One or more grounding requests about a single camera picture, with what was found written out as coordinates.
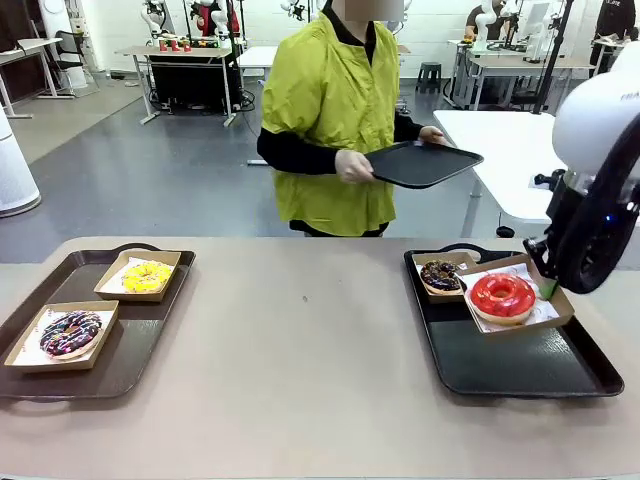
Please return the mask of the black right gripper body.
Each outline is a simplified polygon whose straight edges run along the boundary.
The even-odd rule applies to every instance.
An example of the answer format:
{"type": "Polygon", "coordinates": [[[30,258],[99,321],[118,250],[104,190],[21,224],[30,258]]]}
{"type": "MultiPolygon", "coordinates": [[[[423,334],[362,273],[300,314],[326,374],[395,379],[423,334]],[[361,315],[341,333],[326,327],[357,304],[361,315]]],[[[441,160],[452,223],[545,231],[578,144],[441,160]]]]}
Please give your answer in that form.
{"type": "Polygon", "coordinates": [[[557,273],[610,273],[618,265],[638,220],[638,182],[620,193],[592,194],[591,178],[568,171],[558,180],[545,230],[557,273]]]}

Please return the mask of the person's left hand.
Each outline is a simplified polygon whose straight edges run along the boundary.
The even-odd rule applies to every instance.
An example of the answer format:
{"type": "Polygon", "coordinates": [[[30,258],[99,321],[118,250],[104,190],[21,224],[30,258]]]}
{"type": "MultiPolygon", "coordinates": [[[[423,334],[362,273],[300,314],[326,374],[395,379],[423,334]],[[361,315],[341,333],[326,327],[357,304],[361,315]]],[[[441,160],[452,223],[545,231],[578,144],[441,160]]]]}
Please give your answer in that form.
{"type": "Polygon", "coordinates": [[[424,144],[437,144],[449,146],[449,142],[444,133],[434,126],[423,126],[420,129],[418,140],[424,144]]]}

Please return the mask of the person's right hand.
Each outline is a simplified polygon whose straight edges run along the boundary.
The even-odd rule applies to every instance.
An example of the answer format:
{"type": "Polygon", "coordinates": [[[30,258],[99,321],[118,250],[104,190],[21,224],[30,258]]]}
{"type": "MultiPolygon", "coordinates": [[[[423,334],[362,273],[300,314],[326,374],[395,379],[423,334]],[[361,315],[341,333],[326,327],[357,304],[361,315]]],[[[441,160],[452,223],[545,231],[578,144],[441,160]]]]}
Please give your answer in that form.
{"type": "Polygon", "coordinates": [[[345,183],[369,183],[375,180],[369,160],[354,150],[339,150],[335,155],[335,170],[345,183]]]}

